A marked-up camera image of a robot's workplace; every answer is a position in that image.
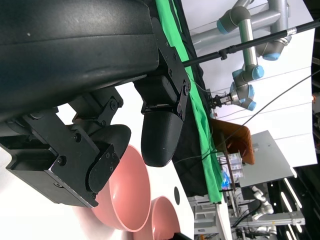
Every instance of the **gray panel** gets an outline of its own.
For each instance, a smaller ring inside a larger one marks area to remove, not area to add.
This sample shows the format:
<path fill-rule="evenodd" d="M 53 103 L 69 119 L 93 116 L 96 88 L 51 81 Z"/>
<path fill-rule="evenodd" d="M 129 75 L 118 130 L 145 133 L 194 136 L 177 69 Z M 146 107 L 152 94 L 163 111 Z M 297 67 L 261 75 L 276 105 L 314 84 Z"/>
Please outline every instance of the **gray panel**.
<path fill-rule="evenodd" d="M 239 178 L 241 187 L 291 177 L 290 165 L 269 131 L 251 136 L 255 150 L 255 164 L 243 166 L 244 177 Z"/>

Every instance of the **pink bowl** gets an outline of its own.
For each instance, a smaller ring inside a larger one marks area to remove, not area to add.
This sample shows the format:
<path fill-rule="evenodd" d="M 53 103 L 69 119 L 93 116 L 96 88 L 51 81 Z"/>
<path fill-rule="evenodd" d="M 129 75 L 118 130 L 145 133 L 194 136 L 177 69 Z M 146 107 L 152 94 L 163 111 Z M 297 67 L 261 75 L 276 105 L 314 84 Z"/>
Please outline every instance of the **pink bowl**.
<path fill-rule="evenodd" d="M 146 224 L 151 205 L 150 182 L 144 160 L 133 146 L 127 147 L 96 200 L 99 205 L 92 211 L 107 226 L 137 232 Z"/>
<path fill-rule="evenodd" d="M 151 203 L 151 213 L 144 227 L 133 234 L 134 240 L 168 240 L 180 233 L 179 220 L 169 199 L 160 196 Z"/>

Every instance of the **white wall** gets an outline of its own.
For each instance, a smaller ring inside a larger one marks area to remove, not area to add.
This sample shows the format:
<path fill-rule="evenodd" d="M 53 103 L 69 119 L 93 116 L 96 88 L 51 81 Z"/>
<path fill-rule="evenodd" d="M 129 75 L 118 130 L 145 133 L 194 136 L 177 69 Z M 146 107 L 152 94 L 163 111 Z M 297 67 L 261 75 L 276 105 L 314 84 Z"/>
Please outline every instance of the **white wall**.
<path fill-rule="evenodd" d="M 216 21 L 230 9 L 236 0 L 182 0 L 185 16 L 192 35 L 216 27 Z M 267 0 L 255 0 L 249 6 L 251 14 L 266 7 Z M 303 0 L 288 0 L 290 5 L 289 28 L 312 21 Z M 254 32 L 254 37 L 268 35 L 268 29 Z M 242 110 L 239 106 L 224 106 L 216 109 L 218 119 L 243 124 L 280 93 L 311 74 L 314 30 L 292 36 L 278 61 L 258 62 L 264 68 L 264 77 L 252 82 L 257 102 L 254 111 Z M 213 43 L 197 50 L 198 56 L 216 52 L 240 43 L 240 37 Z M 211 60 L 201 64 L 207 89 L 214 92 L 229 92 L 232 72 L 243 66 L 243 54 L 230 54 L 224 61 Z M 312 134 L 311 79 L 304 81 L 281 96 L 246 126 L 251 134 L 269 130 L 283 155 L 292 167 L 317 163 Z"/>

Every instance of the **white surface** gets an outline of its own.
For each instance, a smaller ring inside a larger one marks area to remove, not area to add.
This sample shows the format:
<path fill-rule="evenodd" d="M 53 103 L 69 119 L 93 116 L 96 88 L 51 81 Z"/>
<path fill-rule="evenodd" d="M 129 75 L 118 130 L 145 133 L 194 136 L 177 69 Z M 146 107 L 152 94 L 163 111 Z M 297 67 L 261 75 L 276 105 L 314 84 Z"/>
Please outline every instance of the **white surface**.
<path fill-rule="evenodd" d="M 234 5 L 236 0 L 223 2 L 182 0 L 182 2 L 189 29 L 194 34 L 215 28 L 215 22 Z M 267 0 L 255 0 L 249 6 L 249 11 L 251 14 L 255 14 L 257 11 L 261 11 L 266 3 Z M 290 5 L 289 28 L 313 20 L 303 0 L 288 0 L 288 4 Z M 259 38 L 268 34 L 270 34 L 268 29 L 261 29 L 255 31 L 253 35 L 255 38 Z M 217 118 L 243 124 L 269 101 L 309 76 L 311 74 L 313 41 L 314 29 L 293 35 L 279 60 L 266 61 L 260 57 L 258 62 L 264 68 L 264 77 L 251 82 L 255 91 L 254 101 L 257 103 L 255 110 L 243 110 L 235 105 L 223 106 L 215 110 Z M 199 49 L 197 54 L 202 56 L 240 42 L 239 36 L 232 37 Z M 229 54 L 228 58 L 223 61 L 215 59 L 202 63 L 206 88 L 213 92 L 223 93 L 226 91 L 228 93 L 233 82 L 232 72 L 240 69 L 243 63 L 242 52 Z M 311 79 L 308 79 L 281 96 L 246 125 L 251 134 L 269 130 L 292 167 L 317 163 L 312 135 L 311 95 Z"/>
<path fill-rule="evenodd" d="M 126 124 L 132 131 L 130 144 L 139 151 L 143 116 L 142 99 L 132 83 L 117 87 L 124 105 L 112 124 Z M 59 107 L 60 118 L 71 123 L 75 112 L 68 105 Z M 131 240 L 132 234 L 103 225 L 89 208 L 54 204 L 29 185 L 9 173 L 5 166 L 11 156 L 0 149 L 0 238 L 3 240 Z M 170 162 L 163 168 L 148 167 L 151 199 L 166 196 L 172 202 L 181 232 L 194 237 L 194 215 L 177 172 Z M 174 187 L 180 192 L 175 202 Z"/>

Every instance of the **white table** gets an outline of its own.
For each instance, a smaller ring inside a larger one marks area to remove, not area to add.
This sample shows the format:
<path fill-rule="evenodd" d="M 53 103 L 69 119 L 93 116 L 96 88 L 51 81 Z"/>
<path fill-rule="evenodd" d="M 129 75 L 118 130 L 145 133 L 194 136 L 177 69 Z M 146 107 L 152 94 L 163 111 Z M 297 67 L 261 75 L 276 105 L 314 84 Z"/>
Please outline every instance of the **white table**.
<path fill-rule="evenodd" d="M 132 83 L 117 87 L 124 105 L 112 124 L 125 124 L 132 132 L 130 144 L 141 151 L 142 99 Z M 59 117 L 71 123 L 75 112 L 59 108 Z M 132 234 L 103 225 L 89 208 L 54 204 L 5 167 L 11 156 L 0 149 L 0 239 L 4 240 L 131 240 Z M 166 196 L 173 203 L 181 232 L 194 239 L 194 215 L 172 162 L 163 168 L 148 167 L 151 199 Z M 180 193 L 180 204 L 174 197 Z"/>

